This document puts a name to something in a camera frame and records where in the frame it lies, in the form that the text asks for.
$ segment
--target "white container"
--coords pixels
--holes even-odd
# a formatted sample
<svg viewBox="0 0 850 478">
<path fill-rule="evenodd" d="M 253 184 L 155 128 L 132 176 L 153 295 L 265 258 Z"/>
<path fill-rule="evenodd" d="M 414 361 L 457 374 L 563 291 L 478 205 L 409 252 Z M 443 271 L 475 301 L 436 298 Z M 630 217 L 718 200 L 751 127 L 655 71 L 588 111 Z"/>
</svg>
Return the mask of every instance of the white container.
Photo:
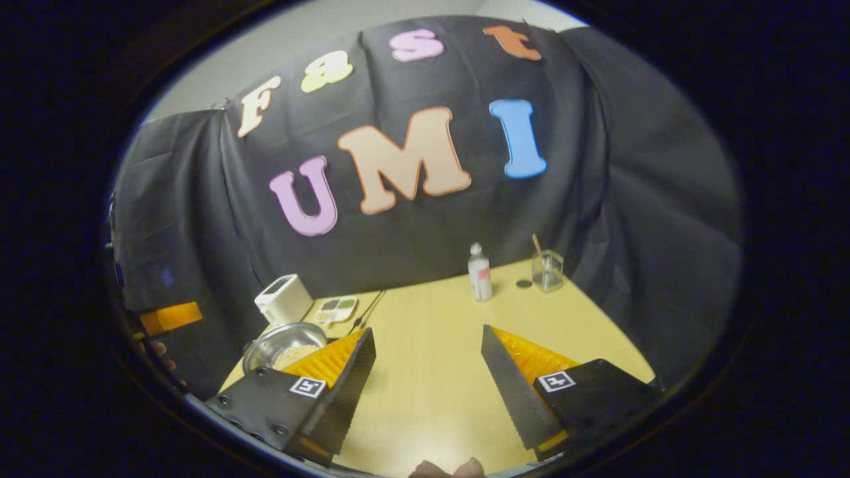
<svg viewBox="0 0 850 478">
<path fill-rule="evenodd" d="M 493 285 L 490 282 L 490 260 L 481 253 L 481 244 L 475 242 L 469 252 L 469 281 L 473 285 L 475 300 L 484 301 L 493 297 Z"/>
<path fill-rule="evenodd" d="M 255 299 L 269 324 L 273 326 L 299 322 L 313 306 L 313 298 L 298 278 L 290 274 L 278 278 Z"/>
</svg>

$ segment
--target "white box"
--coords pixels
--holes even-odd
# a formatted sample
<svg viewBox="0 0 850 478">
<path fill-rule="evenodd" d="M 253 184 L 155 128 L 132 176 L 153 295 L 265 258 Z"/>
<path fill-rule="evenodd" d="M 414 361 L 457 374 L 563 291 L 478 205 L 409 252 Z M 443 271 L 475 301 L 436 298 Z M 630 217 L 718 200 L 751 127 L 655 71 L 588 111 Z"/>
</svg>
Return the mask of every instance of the white box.
<svg viewBox="0 0 850 478">
<path fill-rule="evenodd" d="M 313 306 L 313 298 L 298 274 L 279 277 L 255 299 L 266 320 L 273 326 L 299 322 Z"/>
</svg>

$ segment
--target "wooden table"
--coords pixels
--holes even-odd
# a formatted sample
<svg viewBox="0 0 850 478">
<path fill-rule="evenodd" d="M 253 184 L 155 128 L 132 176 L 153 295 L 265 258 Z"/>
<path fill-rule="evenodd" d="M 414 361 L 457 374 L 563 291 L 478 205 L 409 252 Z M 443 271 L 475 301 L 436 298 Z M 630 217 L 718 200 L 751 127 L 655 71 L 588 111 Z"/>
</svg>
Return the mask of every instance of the wooden table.
<svg viewBox="0 0 850 478">
<path fill-rule="evenodd" d="M 366 321 L 377 359 L 334 463 L 408 476 L 424 459 L 448 473 L 476 457 L 486 473 L 534 461 L 481 356 L 483 325 L 584 363 L 604 358 L 648 383 L 655 374 L 626 335 L 572 282 L 542 293 L 517 287 L 530 260 L 492 269 L 493 298 L 476 302 L 467 276 L 390 289 Z M 323 327 L 346 334 L 377 292 L 358 294 L 353 317 Z M 316 300 L 305 322 L 323 300 Z M 237 363 L 222 390 L 241 378 Z"/>
</svg>

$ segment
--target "metal bowl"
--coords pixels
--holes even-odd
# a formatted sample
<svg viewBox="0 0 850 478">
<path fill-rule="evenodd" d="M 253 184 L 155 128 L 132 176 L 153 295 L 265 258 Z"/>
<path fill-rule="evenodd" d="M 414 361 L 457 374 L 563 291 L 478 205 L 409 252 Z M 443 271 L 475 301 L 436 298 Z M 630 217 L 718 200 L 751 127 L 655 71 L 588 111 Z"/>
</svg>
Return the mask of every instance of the metal bowl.
<svg viewBox="0 0 850 478">
<path fill-rule="evenodd" d="M 316 325 L 295 322 L 275 327 L 254 340 L 242 356 L 242 371 L 257 367 L 272 367 L 277 357 L 291 347 L 299 345 L 327 345 L 327 337 Z"/>
</svg>

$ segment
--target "grain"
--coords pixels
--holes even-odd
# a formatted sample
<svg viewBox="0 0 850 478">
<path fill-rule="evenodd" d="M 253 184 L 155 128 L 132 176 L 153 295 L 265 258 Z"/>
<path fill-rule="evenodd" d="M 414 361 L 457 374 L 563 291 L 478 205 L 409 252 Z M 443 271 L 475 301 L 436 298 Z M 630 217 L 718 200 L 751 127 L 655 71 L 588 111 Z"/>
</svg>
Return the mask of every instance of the grain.
<svg viewBox="0 0 850 478">
<path fill-rule="evenodd" d="M 318 345 L 298 345 L 284 350 L 275 360 L 275 370 L 283 371 L 293 363 L 303 359 L 319 349 Z"/>
</svg>

